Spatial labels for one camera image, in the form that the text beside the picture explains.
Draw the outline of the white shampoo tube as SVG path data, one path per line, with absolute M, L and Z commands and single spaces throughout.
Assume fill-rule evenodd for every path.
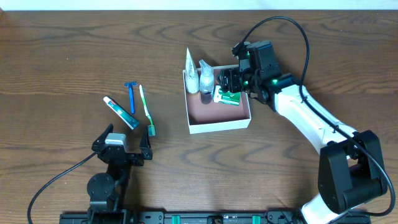
M 191 94 L 199 91 L 199 76 L 189 48 L 187 48 L 185 61 L 185 88 Z

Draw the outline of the green and white soap box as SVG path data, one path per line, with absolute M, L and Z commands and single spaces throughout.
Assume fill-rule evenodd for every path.
M 223 92 L 219 85 L 215 86 L 213 93 L 213 102 L 226 105 L 239 106 L 241 99 L 240 93 Z

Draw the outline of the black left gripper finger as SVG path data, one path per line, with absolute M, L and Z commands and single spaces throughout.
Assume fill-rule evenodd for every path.
M 93 142 L 92 149 L 104 149 L 106 146 L 105 140 L 108 134 L 113 132 L 113 124 L 110 124 L 104 132 Z
M 142 154 L 144 160 L 152 160 L 153 152 L 152 152 L 152 147 L 151 147 L 150 141 L 149 141 L 148 127 L 146 127 L 144 129 L 144 132 L 143 132 L 141 140 L 140 140 L 139 148 L 141 150 L 141 154 Z

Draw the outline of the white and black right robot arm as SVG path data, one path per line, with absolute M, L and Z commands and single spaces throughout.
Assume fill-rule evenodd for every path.
M 232 49 L 237 68 L 217 76 L 224 93 L 247 93 L 288 119 L 320 156 L 318 195 L 300 210 L 302 223 L 359 223 L 371 212 L 357 210 L 392 190 L 379 138 L 358 132 L 317 103 L 292 74 L 283 74 L 269 41 L 240 42 Z

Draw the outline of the clear foam pump bottle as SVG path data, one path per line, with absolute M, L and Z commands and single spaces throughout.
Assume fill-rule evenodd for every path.
M 200 98 L 204 105 L 210 104 L 213 98 L 213 90 L 215 86 L 215 77 L 213 67 L 208 65 L 204 60 L 199 61 L 200 74 Z

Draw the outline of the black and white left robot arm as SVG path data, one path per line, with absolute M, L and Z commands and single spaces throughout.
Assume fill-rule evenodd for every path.
M 143 166 L 145 160 L 153 157 L 149 129 L 143 131 L 140 153 L 126 151 L 126 135 L 114 133 L 112 124 L 93 142 L 91 149 L 108 168 L 88 181 L 88 223 L 137 223 L 136 213 L 125 209 L 123 203 L 131 167 Z

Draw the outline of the green Colgate toothpaste tube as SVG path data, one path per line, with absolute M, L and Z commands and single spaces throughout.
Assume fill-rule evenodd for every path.
M 103 98 L 103 101 L 129 126 L 130 129 L 135 129 L 139 126 L 140 122 L 133 118 L 123 107 L 121 107 L 112 98 L 105 96 Z

